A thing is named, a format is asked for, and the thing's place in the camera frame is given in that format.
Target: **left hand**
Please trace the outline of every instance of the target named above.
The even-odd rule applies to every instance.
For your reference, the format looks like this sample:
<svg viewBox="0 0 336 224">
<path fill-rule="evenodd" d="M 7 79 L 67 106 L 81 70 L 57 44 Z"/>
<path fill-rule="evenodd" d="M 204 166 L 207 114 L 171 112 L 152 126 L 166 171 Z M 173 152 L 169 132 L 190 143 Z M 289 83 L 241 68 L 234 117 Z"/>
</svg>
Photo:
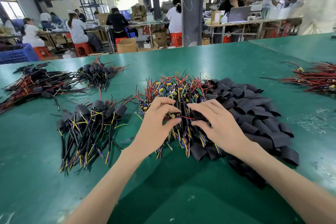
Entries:
<svg viewBox="0 0 336 224">
<path fill-rule="evenodd" d="M 174 103 L 175 100 L 171 98 L 156 97 L 145 113 L 139 132 L 130 145 L 143 158 L 160 148 L 169 131 L 181 121 L 181 118 L 174 118 L 162 125 L 163 118 L 168 112 L 181 112 L 172 106 Z"/>
</svg>

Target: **finger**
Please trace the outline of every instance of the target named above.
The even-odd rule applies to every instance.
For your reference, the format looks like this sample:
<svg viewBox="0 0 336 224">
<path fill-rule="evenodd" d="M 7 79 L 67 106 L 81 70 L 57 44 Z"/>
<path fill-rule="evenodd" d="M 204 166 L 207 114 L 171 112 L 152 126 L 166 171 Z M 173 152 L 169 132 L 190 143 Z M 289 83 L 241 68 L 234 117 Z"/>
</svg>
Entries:
<svg viewBox="0 0 336 224">
<path fill-rule="evenodd" d="M 206 105 L 208 108 L 210 108 L 214 113 L 220 114 L 221 112 L 220 109 L 218 109 L 215 105 L 213 105 L 210 100 L 204 101 L 203 104 Z"/>
<path fill-rule="evenodd" d="M 156 98 L 154 98 L 150 107 L 153 108 L 153 109 L 158 109 L 163 104 L 173 105 L 173 104 L 175 104 L 175 100 L 173 100 L 171 98 L 167 98 L 167 97 L 156 97 Z"/>
<path fill-rule="evenodd" d="M 212 105 L 216 106 L 216 107 L 219 108 L 220 110 L 226 110 L 226 109 L 224 108 L 224 106 L 222 106 L 216 99 L 210 99 L 210 100 L 208 100 L 208 101 L 206 101 L 206 102 L 211 103 Z"/>
<path fill-rule="evenodd" d="M 210 128 L 209 125 L 205 121 L 203 121 L 203 120 L 196 120 L 196 121 L 193 121 L 191 123 L 191 125 L 200 127 L 201 129 L 203 129 L 203 131 L 209 137 L 209 134 L 211 133 L 212 128 Z"/>
<path fill-rule="evenodd" d="M 213 119 L 215 113 L 209 107 L 207 107 L 206 105 L 204 105 L 203 103 L 204 102 L 199 103 L 199 104 L 197 104 L 197 103 L 190 103 L 190 104 L 187 104 L 187 106 L 191 110 L 200 112 L 201 114 L 204 115 L 204 117 L 206 117 L 211 122 L 211 120 Z"/>
<path fill-rule="evenodd" d="M 177 107 L 169 105 L 169 104 L 164 104 L 157 111 L 162 117 L 165 116 L 166 113 L 168 112 L 181 112 Z"/>
<path fill-rule="evenodd" d="M 177 124 L 181 122 L 181 118 L 170 119 L 163 125 L 165 132 L 169 133 L 169 131 Z"/>
</svg>

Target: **forearm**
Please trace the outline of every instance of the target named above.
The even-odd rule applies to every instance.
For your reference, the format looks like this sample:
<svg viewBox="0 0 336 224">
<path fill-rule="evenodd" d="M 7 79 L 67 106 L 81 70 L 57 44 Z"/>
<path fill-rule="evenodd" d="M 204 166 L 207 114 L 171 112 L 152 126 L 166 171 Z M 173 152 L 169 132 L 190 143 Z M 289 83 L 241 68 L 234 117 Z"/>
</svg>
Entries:
<svg viewBox="0 0 336 224">
<path fill-rule="evenodd" d="M 142 160 L 131 147 L 123 150 L 65 224 L 106 224 L 122 190 Z"/>
<path fill-rule="evenodd" d="M 257 171 L 306 223 L 336 223 L 336 198 L 258 144 L 251 142 L 237 157 Z"/>
</svg>

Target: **black shirt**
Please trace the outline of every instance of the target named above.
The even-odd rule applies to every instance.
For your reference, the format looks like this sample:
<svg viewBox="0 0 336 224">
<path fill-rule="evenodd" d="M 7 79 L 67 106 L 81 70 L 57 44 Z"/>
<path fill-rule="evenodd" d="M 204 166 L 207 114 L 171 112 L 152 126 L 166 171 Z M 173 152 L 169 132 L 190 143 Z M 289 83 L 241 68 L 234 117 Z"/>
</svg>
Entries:
<svg viewBox="0 0 336 224">
<path fill-rule="evenodd" d="M 125 26 L 128 26 L 128 21 L 120 14 L 109 14 L 107 17 L 106 25 L 113 26 L 114 32 L 121 32 L 125 30 Z"/>
<path fill-rule="evenodd" d="M 78 17 L 82 22 L 86 22 L 86 17 L 84 14 L 81 13 Z"/>
<path fill-rule="evenodd" d="M 238 6 L 242 7 L 244 6 L 244 2 L 241 0 L 238 0 Z M 229 13 L 233 5 L 231 5 L 230 0 L 226 0 L 218 7 L 218 11 L 225 11 L 225 13 Z"/>
</svg>

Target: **laptop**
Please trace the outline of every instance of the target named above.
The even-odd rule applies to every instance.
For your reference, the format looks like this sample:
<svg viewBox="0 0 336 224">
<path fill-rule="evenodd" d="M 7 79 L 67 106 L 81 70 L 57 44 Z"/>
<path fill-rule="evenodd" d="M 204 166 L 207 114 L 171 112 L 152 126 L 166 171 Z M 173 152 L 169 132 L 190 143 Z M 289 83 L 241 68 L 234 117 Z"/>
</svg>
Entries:
<svg viewBox="0 0 336 224">
<path fill-rule="evenodd" d="M 233 7 L 229 12 L 229 16 L 227 17 L 227 22 L 231 21 L 246 21 L 247 16 L 249 15 L 251 10 L 250 6 L 242 6 L 242 7 Z"/>
</svg>

